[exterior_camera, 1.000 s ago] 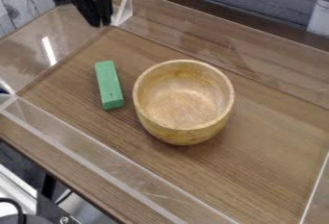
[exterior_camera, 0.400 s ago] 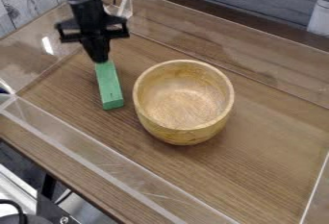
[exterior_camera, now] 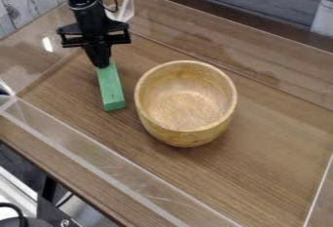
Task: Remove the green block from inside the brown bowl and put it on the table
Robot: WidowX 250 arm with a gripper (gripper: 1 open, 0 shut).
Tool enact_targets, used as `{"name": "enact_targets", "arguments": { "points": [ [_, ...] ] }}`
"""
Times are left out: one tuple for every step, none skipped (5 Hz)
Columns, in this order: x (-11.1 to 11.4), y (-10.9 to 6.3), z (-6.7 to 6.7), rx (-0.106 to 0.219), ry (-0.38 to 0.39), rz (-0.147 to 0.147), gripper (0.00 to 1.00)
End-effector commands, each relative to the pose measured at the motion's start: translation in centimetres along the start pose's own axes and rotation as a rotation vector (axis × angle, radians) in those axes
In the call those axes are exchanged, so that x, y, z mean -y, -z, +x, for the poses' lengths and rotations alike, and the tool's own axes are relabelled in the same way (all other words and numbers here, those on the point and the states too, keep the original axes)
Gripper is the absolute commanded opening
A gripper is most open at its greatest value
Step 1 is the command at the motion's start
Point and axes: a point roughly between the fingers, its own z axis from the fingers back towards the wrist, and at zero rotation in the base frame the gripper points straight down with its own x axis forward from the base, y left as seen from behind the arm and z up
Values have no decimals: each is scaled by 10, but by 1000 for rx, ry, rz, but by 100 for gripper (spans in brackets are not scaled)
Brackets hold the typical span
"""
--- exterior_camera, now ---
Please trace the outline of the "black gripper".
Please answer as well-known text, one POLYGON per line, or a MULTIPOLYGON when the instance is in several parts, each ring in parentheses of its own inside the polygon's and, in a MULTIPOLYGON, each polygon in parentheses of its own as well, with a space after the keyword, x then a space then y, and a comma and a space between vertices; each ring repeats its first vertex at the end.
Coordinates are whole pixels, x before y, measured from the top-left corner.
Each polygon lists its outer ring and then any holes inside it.
POLYGON ((106 68, 110 65, 110 46, 131 42, 129 24, 110 19, 101 5, 73 12, 77 22, 57 30, 63 47, 83 47, 93 64, 106 68))

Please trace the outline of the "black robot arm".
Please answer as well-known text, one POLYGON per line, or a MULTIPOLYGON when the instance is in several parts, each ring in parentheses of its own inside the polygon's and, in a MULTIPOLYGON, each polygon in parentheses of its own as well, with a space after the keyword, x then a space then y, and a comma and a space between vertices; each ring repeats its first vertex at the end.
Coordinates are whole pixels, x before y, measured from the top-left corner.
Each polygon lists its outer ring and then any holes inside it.
POLYGON ((69 0, 75 23, 57 33, 65 48, 82 48, 98 68, 111 62, 113 45, 130 44, 129 24, 107 17, 103 0, 69 0))

